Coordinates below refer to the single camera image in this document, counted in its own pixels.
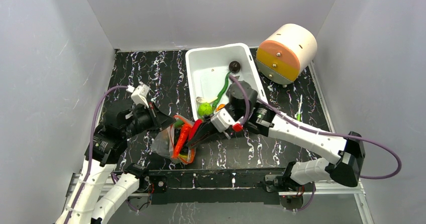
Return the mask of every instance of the green ball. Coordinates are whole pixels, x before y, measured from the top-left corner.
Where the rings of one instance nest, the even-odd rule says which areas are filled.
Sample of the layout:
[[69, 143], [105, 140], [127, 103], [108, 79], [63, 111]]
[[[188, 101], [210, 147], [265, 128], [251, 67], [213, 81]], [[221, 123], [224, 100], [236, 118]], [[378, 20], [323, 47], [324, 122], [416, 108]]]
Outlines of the green ball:
[[210, 103], [204, 102], [198, 107], [197, 113], [200, 117], [204, 115], [211, 115], [213, 113], [213, 108], [210, 106]]

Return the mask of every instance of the white wall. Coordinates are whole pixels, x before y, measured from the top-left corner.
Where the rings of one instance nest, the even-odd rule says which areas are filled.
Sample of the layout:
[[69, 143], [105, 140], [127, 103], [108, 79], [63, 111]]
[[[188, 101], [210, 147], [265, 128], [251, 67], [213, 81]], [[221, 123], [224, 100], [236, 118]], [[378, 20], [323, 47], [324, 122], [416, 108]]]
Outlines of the white wall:
[[[319, 82], [338, 132], [379, 140], [402, 158], [391, 179], [363, 180], [375, 223], [426, 220], [426, 0], [336, 0], [318, 36]], [[366, 144], [363, 174], [396, 168]]]
[[114, 50], [86, 0], [0, 0], [0, 222], [53, 223]]
[[318, 33], [335, 0], [88, 0], [116, 49], [258, 46], [286, 23]]

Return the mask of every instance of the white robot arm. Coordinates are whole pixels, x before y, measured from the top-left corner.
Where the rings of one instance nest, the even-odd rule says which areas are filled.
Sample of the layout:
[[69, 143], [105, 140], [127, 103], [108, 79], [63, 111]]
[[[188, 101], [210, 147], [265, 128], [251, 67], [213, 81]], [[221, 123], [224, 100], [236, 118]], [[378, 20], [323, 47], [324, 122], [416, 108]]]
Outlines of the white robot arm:
[[108, 223], [121, 204], [143, 186], [146, 176], [147, 170], [141, 166], [131, 164], [127, 167], [112, 189], [96, 203], [91, 215], [91, 224]]
[[[76, 188], [56, 224], [92, 223], [93, 214], [96, 218], [109, 219], [118, 205], [139, 188], [139, 176], [129, 171], [98, 202], [102, 187], [128, 147], [127, 139], [146, 130], [161, 131], [175, 122], [146, 100], [147, 85], [141, 84], [136, 89], [128, 86], [127, 91], [132, 92], [131, 98], [112, 102], [104, 114], [104, 122], [95, 129], [92, 158], [89, 160], [89, 145]], [[90, 172], [86, 175], [90, 161]]]
[[[224, 133], [228, 137], [230, 132], [241, 131], [244, 126], [251, 133], [285, 140], [321, 155], [322, 158], [316, 160], [290, 162], [282, 178], [275, 180], [275, 187], [298, 187], [330, 179], [349, 187], [358, 185], [365, 158], [362, 141], [319, 135], [324, 131], [287, 117], [284, 113], [278, 115], [265, 104], [257, 102], [257, 92], [248, 83], [240, 81], [240, 85], [249, 99], [250, 118], [241, 123], [246, 109], [245, 97], [234, 83], [228, 90], [229, 103], [199, 125], [187, 143], [189, 148], [195, 148], [212, 135]], [[355, 132], [349, 135], [360, 136]]]

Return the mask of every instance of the carrot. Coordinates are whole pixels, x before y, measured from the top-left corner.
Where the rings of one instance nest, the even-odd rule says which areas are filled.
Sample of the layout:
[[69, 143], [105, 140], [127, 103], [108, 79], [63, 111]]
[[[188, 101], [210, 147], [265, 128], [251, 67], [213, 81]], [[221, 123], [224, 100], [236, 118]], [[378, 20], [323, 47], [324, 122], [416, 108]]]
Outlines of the carrot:
[[180, 150], [182, 150], [183, 144], [185, 143], [186, 139], [188, 139], [189, 132], [191, 132], [191, 129], [192, 127], [188, 124], [185, 124], [182, 127], [182, 130], [180, 131], [179, 139], [177, 140], [177, 144], [173, 150], [173, 156], [172, 156], [173, 159], [176, 159], [177, 156], [179, 155]]

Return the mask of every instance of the cable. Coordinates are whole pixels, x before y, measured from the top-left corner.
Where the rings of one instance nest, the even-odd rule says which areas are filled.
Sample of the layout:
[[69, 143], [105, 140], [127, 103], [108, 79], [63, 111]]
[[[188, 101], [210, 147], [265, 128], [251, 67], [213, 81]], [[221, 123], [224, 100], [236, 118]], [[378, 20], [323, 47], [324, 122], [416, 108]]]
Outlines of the cable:
[[152, 190], [151, 190], [151, 194], [148, 191], [148, 196], [149, 196], [149, 201], [152, 201], [152, 194], [154, 193], [154, 184], [152, 184]]
[[139, 210], [141, 210], [146, 204], [149, 204], [149, 201], [148, 202], [145, 202], [145, 203], [143, 203], [142, 205], [141, 205], [141, 207], [139, 208]]
[[[114, 184], [116, 184], [117, 181], [119, 180], [118, 177], [114, 173], [111, 173], [111, 179], [113, 180]], [[126, 199], [126, 203], [127, 203], [127, 206], [129, 206], [129, 208], [131, 210], [133, 210], [135, 212], [139, 212], [140, 209], [138, 210], [134, 205], [132, 205], [128, 198]]]
[[143, 192], [147, 191], [150, 186], [151, 186], [151, 183], [148, 182], [148, 186], [145, 190], [136, 190], [136, 192], [143, 193]]
[[303, 186], [301, 187], [301, 189], [302, 189], [302, 192], [300, 193], [300, 196], [303, 196], [303, 194], [305, 193], [305, 185], [303, 185]]
[[306, 205], [305, 205], [305, 206], [302, 206], [301, 208], [296, 209], [296, 211], [305, 210], [305, 209], [306, 209], [306, 208], [307, 208], [307, 207], [308, 207], [308, 206], [312, 203], [313, 195], [314, 195], [315, 191], [316, 191], [315, 182], [312, 182], [312, 194], [310, 195], [309, 200], [307, 201], [307, 203], [306, 203]]
[[396, 159], [396, 161], [398, 163], [398, 167], [396, 168], [396, 170], [394, 172], [392, 172], [390, 174], [387, 174], [387, 175], [382, 175], [382, 176], [364, 176], [364, 175], [360, 175], [361, 178], [372, 179], [372, 180], [387, 179], [387, 178], [390, 178], [390, 177], [393, 177], [393, 176], [397, 175], [401, 171], [402, 162], [401, 162], [400, 157], [393, 150], [391, 150], [390, 148], [384, 146], [383, 144], [381, 144], [379, 142], [376, 142], [376, 141], [373, 141], [373, 140], [369, 140], [369, 139], [366, 139], [366, 138], [363, 138], [363, 137], [352, 136], [352, 135], [342, 135], [342, 134], [330, 133], [330, 132], [325, 132], [325, 131], [317, 131], [317, 130], [313, 130], [313, 129], [307, 128], [305, 126], [301, 126], [301, 125], [297, 124], [293, 119], [291, 119], [291, 118], [283, 115], [281, 111], [279, 111], [278, 109], [274, 108], [273, 106], [271, 106], [267, 102], [261, 100], [260, 98], [258, 98], [257, 100], [259, 102], [263, 103], [264, 105], [266, 105], [270, 110], [272, 110], [276, 114], [278, 114], [282, 119], [284, 119], [285, 121], [289, 122], [293, 126], [298, 127], [298, 128], [300, 128], [302, 130], [305, 130], [305, 131], [313, 133], [313, 134], [317, 134], [318, 133], [319, 135], [342, 137], [342, 138], [345, 138], [345, 139], [354, 139], [354, 140], [360, 140], [360, 141], [368, 142], [370, 144], [373, 144], [373, 145], [375, 145], [377, 147], [380, 147], [380, 148], [386, 150], [393, 157], [395, 157], [395, 159]]
[[237, 85], [237, 87], [241, 90], [244, 96], [244, 103], [246, 104], [246, 113], [244, 114], [243, 122], [240, 123], [241, 126], [243, 126], [249, 119], [249, 115], [250, 115], [249, 97], [247, 96], [247, 93], [244, 91], [243, 86], [241, 86], [241, 84], [238, 82], [238, 80], [234, 76], [229, 74], [228, 77], [232, 80], [232, 82], [234, 82]]
[[92, 126], [91, 126], [91, 129], [90, 129], [90, 142], [89, 142], [89, 156], [88, 156], [87, 172], [86, 172], [86, 175], [84, 176], [83, 182], [80, 185], [80, 188], [77, 190], [77, 193], [75, 194], [74, 200], [71, 203], [70, 211], [68, 212], [68, 215], [65, 218], [64, 224], [67, 224], [68, 221], [69, 221], [69, 219], [71, 218], [72, 209], [74, 209], [75, 205], [77, 204], [78, 198], [80, 197], [81, 192], [84, 189], [84, 184], [85, 184], [85, 182], [87, 181], [87, 179], [90, 176], [90, 169], [92, 167], [92, 156], [93, 156], [93, 136], [94, 136], [94, 129], [95, 129], [95, 125], [96, 125], [97, 114], [99, 113], [99, 109], [102, 106], [103, 99], [106, 98], [106, 96], [110, 92], [112, 92], [112, 91], [114, 91], [116, 89], [119, 89], [119, 88], [127, 89], [128, 87], [127, 86], [114, 86], [114, 87], [108, 89], [103, 94], [103, 96], [99, 100], [99, 102], [97, 102], [97, 105], [96, 105], [96, 108], [95, 108], [95, 111], [94, 111], [94, 114], [93, 114]]
[[[248, 108], [250, 106], [249, 99], [247, 97], [247, 94], [246, 94], [244, 88], [237, 81], [237, 79], [235, 77], [231, 76], [231, 75], [229, 75], [229, 78], [237, 85], [237, 87], [243, 93], [244, 102], [246, 104], [246, 114], [244, 115], [244, 119], [243, 119], [243, 123], [245, 123], [246, 120], [249, 117], [249, 114], [250, 114], [250, 111], [248, 110]], [[330, 132], [325, 132], [325, 131], [317, 131], [317, 130], [313, 130], [313, 129], [307, 128], [305, 126], [301, 126], [298, 123], [294, 122], [293, 119], [291, 119], [291, 118], [283, 115], [283, 113], [281, 111], [279, 111], [278, 109], [274, 108], [273, 106], [271, 106], [267, 102], [263, 101], [262, 99], [258, 98], [257, 100], [259, 102], [261, 102], [262, 104], [264, 104], [265, 106], [267, 106], [270, 110], [274, 111], [282, 119], [286, 120], [287, 122], [289, 122], [293, 126], [295, 126], [297, 128], [300, 128], [300, 129], [302, 129], [304, 131], [307, 131], [307, 132], [310, 132], [310, 133], [313, 133], [313, 134], [325, 135], [325, 136], [334, 136], [334, 137], [342, 137], [342, 138], [345, 138], [345, 139], [354, 139], [354, 140], [365, 141], [365, 142], [371, 143], [371, 144], [373, 144], [373, 145], [375, 145], [377, 147], [380, 147], [380, 148], [386, 150], [393, 157], [395, 157], [395, 159], [396, 159], [396, 161], [398, 163], [398, 166], [396, 167], [396, 170], [394, 172], [392, 172], [390, 174], [387, 174], [387, 175], [383, 175], [383, 176], [364, 176], [364, 175], [360, 175], [361, 178], [364, 178], [364, 179], [373, 179], [373, 180], [387, 179], [387, 178], [390, 178], [390, 177], [393, 177], [393, 176], [397, 175], [401, 171], [402, 162], [401, 162], [400, 157], [393, 150], [391, 150], [390, 148], [384, 146], [383, 144], [381, 144], [379, 142], [376, 142], [376, 141], [373, 141], [373, 140], [369, 140], [369, 139], [366, 139], [366, 138], [363, 138], [363, 137], [351, 136], [351, 135], [342, 135], [342, 134], [330, 133]], [[306, 209], [310, 205], [310, 203], [312, 202], [313, 196], [314, 196], [314, 193], [315, 193], [315, 190], [316, 190], [315, 183], [312, 182], [312, 184], [313, 184], [312, 195], [310, 196], [310, 199], [309, 199], [308, 203], [304, 207], [302, 207], [302, 208], [300, 208], [298, 210], [304, 210], [304, 209]]]

